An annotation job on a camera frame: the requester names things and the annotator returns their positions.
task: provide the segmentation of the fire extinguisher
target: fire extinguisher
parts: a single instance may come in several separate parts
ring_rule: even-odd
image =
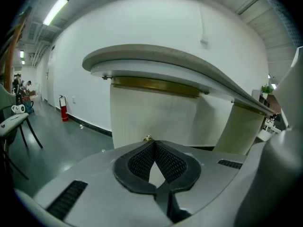
[[[66,100],[65,97],[60,95],[59,103],[60,103],[60,109],[61,109],[61,117],[62,121],[68,121],[68,115],[67,115],[67,109],[66,109]]]

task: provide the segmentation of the white plant pot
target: white plant pot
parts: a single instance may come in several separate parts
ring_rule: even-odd
[[[267,99],[268,93],[262,93],[262,96]]]

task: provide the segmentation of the green floor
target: green floor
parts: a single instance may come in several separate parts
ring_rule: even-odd
[[[20,130],[9,147],[10,158],[29,178],[26,180],[14,170],[15,187],[31,197],[51,179],[85,157],[114,148],[111,137],[88,128],[81,129],[71,120],[62,122],[60,113],[46,102],[35,104],[34,109],[29,120],[44,148],[39,147],[26,123],[22,128],[28,149]]]

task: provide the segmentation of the fluorescent light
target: fluorescent light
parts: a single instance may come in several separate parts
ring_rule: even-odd
[[[52,7],[52,9],[49,11],[48,15],[46,16],[43,24],[49,25],[53,18],[57,15],[57,13],[60,11],[60,9],[63,8],[63,6],[68,2],[68,0],[58,0],[55,5]]]

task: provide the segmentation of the green plant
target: green plant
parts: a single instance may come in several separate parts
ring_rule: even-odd
[[[273,88],[270,88],[269,85],[265,84],[265,86],[262,86],[261,87],[261,91],[262,93],[272,93],[274,89]]]

